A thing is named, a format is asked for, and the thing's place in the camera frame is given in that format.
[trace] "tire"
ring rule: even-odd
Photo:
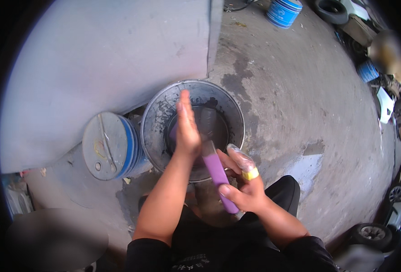
[[[388,200],[391,203],[401,202],[401,184],[396,184],[389,189]]]
[[[392,240],[392,232],[388,227],[379,224],[365,223],[355,225],[351,230],[352,244],[368,245],[382,250]]]
[[[324,21],[331,24],[345,24],[348,13],[345,6],[336,0],[316,0],[315,12]]]

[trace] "blue bucket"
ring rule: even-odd
[[[277,27],[290,28],[302,8],[299,0],[273,0],[267,11],[267,20]]]
[[[90,120],[83,136],[89,171],[100,180],[132,177],[152,168],[143,151],[139,125],[111,112]]]
[[[360,79],[362,79],[362,81],[365,83],[368,83],[371,80],[379,77],[379,73],[377,72],[370,59],[359,65],[356,70],[359,74]]]
[[[130,161],[128,160],[128,154],[127,154],[127,160],[125,161],[125,164],[127,164],[127,168],[125,171],[124,169],[122,169],[118,177],[136,176],[143,173],[144,171],[149,170],[151,167],[149,167],[148,169],[145,169],[145,167],[151,166],[151,163],[147,159],[146,154],[141,146],[140,132],[139,132],[140,128],[138,126],[133,125],[130,120],[128,120],[123,116],[119,115],[119,118],[121,119],[123,126],[127,131],[127,134],[128,131],[131,131],[134,152],[132,156],[130,156]]]

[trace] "black shirt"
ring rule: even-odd
[[[125,271],[338,271],[321,239],[308,236],[273,248],[259,226],[180,224],[172,247],[155,239],[128,245]]]

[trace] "gray wall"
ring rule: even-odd
[[[48,166],[81,141],[95,114],[125,113],[172,82],[206,78],[209,42],[218,39],[209,40],[209,16],[209,0],[56,0],[8,81],[1,171]]]

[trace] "yellow tape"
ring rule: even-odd
[[[250,172],[243,172],[243,178],[245,178],[249,181],[258,176],[259,176],[259,172],[258,172],[258,168],[256,168],[256,167],[254,169],[252,169]]]

